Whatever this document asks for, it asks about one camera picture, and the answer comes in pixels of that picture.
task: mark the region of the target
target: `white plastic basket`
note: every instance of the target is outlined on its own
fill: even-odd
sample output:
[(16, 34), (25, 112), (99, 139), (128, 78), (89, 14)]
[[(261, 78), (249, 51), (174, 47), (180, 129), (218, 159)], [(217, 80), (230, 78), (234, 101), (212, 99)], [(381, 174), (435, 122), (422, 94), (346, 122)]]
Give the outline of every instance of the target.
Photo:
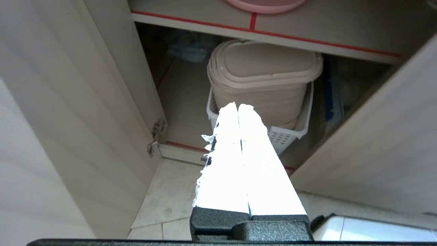
[[(291, 145), (291, 143), (296, 139), (301, 139), (308, 132), (309, 118), (312, 109), (312, 99), (314, 94), (314, 84), (313, 82), (308, 84), (304, 101), (302, 104), (302, 109), (296, 121), (294, 130), (289, 130), (280, 127), (267, 127), (267, 132), (270, 141), (278, 155), (281, 155), (284, 150)], [(219, 110), (215, 104), (214, 94), (212, 89), (209, 90), (208, 104), (206, 106), (206, 113), (211, 122), (211, 128), (214, 129), (215, 123), (217, 122), (217, 117)]]

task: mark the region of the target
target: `cabinet hinge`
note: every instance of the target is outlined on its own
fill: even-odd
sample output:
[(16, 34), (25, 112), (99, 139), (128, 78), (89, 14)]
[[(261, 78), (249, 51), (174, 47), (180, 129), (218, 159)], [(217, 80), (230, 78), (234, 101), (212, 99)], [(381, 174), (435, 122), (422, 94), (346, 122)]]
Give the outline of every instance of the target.
[(160, 138), (162, 132), (164, 131), (164, 127), (165, 127), (165, 120), (163, 119), (159, 119), (158, 121), (155, 122), (155, 124), (153, 124), (153, 129), (152, 129), (153, 141), (149, 143), (146, 148), (147, 153), (151, 158), (153, 157), (155, 151), (159, 151), (161, 153), (159, 144), (160, 144)]

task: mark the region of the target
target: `stacked plastic lids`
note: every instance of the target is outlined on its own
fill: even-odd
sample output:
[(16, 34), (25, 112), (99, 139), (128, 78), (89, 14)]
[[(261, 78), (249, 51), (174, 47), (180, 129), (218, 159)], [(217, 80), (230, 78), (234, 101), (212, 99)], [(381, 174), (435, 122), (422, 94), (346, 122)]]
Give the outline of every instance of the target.
[(220, 44), (208, 63), (218, 108), (252, 105), (267, 126), (293, 129), (307, 83), (322, 72), (320, 54), (252, 41)]

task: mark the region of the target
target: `pink bowl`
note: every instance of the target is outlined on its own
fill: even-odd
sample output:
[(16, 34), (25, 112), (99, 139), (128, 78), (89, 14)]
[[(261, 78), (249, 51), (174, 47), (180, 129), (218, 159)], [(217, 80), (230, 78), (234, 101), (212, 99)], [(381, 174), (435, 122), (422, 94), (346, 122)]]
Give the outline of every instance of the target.
[(225, 0), (231, 5), (254, 13), (277, 14), (289, 11), (306, 0)]

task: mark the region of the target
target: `open cabinet door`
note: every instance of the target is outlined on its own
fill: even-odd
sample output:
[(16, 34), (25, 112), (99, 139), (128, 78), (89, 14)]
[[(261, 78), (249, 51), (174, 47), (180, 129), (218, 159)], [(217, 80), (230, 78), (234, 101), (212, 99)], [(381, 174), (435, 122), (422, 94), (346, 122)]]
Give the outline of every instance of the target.
[(292, 176), (300, 190), (437, 214), (437, 36)]
[(127, 4), (104, 4), (115, 2), (125, 56), (83, 1), (0, 2), (0, 245), (128, 235), (163, 115)]

